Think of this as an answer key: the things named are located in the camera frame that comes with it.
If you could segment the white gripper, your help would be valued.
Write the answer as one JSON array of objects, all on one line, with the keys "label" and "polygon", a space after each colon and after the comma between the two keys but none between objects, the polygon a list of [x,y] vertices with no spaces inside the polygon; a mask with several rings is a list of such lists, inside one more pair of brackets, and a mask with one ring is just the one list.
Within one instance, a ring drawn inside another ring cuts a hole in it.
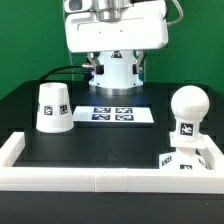
[{"label": "white gripper", "polygon": [[67,45],[71,52],[90,52],[87,59],[97,75],[104,66],[92,52],[137,50],[133,73],[141,74],[146,53],[143,49],[159,49],[168,43],[168,30],[158,10],[127,10],[117,22],[100,22],[93,13],[69,15],[65,23]]}]

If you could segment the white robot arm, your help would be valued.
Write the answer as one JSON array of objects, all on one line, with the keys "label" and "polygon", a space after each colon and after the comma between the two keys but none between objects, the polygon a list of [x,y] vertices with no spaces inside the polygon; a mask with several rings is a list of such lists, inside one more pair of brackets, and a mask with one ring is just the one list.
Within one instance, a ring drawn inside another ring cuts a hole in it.
[{"label": "white robot arm", "polygon": [[63,8],[68,49],[85,53],[93,70],[90,89],[121,95],[141,88],[145,52],[168,43],[167,0],[64,0]]}]

